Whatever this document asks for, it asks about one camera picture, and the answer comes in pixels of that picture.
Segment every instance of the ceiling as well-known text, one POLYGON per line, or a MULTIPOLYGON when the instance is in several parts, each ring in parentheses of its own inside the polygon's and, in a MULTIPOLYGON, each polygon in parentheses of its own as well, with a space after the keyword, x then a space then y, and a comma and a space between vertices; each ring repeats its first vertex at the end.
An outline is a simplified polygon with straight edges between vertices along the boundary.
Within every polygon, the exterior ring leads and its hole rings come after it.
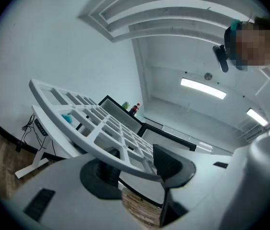
POLYGON ((79 17, 113 43, 132 40, 145 106, 158 98, 246 132, 256 124, 249 122, 249 108, 265 116, 256 93, 270 69, 239 71, 229 62, 223 73, 212 47, 223 44, 233 19, 252 21, 266 14, 256 0, 92 0, 79 17), (213 75, 209 81, 207 72, 213 75), (183 87, 182 78, 227 96, 221 100, 183 87))

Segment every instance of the ceiling light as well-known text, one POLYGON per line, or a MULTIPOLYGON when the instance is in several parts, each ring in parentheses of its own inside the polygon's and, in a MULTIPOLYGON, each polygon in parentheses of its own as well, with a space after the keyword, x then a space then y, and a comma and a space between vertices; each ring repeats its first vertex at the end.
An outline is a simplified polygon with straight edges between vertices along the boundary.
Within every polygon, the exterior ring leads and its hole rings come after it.
POLYGON ((206 143, 204 143, 204 142, 199 142, 199 144, 204 145, 204 146, 206 146, 206 147, 208 147, 208 148, 213 148, 213 146, 208 145, 208 144, 206 144, 206 143))
POLYGON ((268 124, 268 122, 262 118, 260 115, 258 115, 256 112, 254 112, 252 110, 252 108, 250 108, 248 111, 247 111, 247 114, 252 117, 253 119, 255 119, 257 122, 259 122, 261 125, 263 126, 266 126, 268 124))
POLYGON ((199 82, 189 80, 189 79, 185 79, 185 78, 182 79, 181 85, 192 88, 192 89, 195 89, 195 90, 203 91, 205 93, 216 96, 216 97, 218 97, 218 98, 220 98, 222 100, 226 96, 226 93, 224 93, 224 92, 222 92, 220 90, 217 90, 217 89, 215 89, 213 87, 210 87, 208 85, 205 85, 203 83, 199 83, 199 82))

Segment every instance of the teal object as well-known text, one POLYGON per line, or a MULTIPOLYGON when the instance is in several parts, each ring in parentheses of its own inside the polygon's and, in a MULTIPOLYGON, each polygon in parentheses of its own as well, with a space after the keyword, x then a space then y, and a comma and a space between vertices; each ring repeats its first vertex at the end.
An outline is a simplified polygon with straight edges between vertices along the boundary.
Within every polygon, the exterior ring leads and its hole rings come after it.
POLYGON ((68 122, 68 123, 72 123, 72 118, 71 118, 71 115, 68 114, 68 115, 63 115, 62 114, 62 117, 68 122))
POLYGON ((240 20, 233 20, 231 23, 231 35, 236 36, 237 26, 239 25, 240 20))

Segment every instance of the black cable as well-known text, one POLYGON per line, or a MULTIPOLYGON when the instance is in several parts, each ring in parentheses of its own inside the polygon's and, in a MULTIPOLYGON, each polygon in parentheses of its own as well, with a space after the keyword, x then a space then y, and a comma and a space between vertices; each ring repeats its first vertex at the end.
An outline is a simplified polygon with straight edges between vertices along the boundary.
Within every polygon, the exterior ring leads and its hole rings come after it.
POLYGON ((39 138, 38 134, 37 134, 36 131, 35 131, 35 127, 34 127, 34 123, 33 123, 34 119, 35 119, 35 115, 32 114, 31 117, 30 117, 29 122, 28 122, 25 126, 22 127, 22 130, 24 131, 24 134, 23 134, 23 136, 22 136, 20 142, 22 142, 22 139, 23 139, 23 142, 24 142, 25 144, 27 144, 26 141, 25 141, 25 137, 26 137, 27 134, 29 134, 29 133, 32 131, 32 129, 33 129, 33 130, 34 130, 34 133, 35 133, 35 135, 36 135, 37 141, 38 141, 39 145, 41 146, 40 148, 46 149, 45 147, 43 147, 43 144, 44 144, 44 143, 42 143, 42 145, 41 145, 41 139, 39 138))
POLYGON ((25 133, 26 133, 26 130, 27 130, 28 127, 33 123, 34 119, 35 119, 35 115, 32 114, 31 117, 30 117, 29 122, 28 122, 25 126, 23 126, 23 127, 21 128, 21 129, 24 131, 24 134, 23 134, 23 136, 21 137, 20 142, 22 142, 22 139, 23 139, 23 137, 24 137, 24 135, 25 135, 25 133))
POLYGON ((43 141, 43 143, 42 143, 41 146, 40 146, 40 149, 43 148, 43 144, 44 144, 44 142, 45 142, 46 137, 47 137, 47 136, 45 136, 44 141, 43 141))
POLYGON ((53 147, 54 154, 56 156, 56 153, 55 153, 55 150, 54 150, 54 146, 53 146, 53 140, 52 140, 52 147, 53 147))

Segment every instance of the desk leg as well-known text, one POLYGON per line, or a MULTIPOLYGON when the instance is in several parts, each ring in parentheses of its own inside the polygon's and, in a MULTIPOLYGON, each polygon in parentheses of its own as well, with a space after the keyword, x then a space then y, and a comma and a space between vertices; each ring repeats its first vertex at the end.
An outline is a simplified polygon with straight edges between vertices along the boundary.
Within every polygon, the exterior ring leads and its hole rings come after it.
POLYGON ((45 152, 44 148, 41 148, 40 151, 38 151, 35 155, 34 161, 31 165, 17 171, 15 173, 15 175, 17 176, 18 179, 20 179, 21 177, 25 176, 26 174, 32 172, 33 170, 37 169, 38 167, 44 165, 45 163, 48 163, 49 160, 48 159, 41 159, 43 154, 45 152))

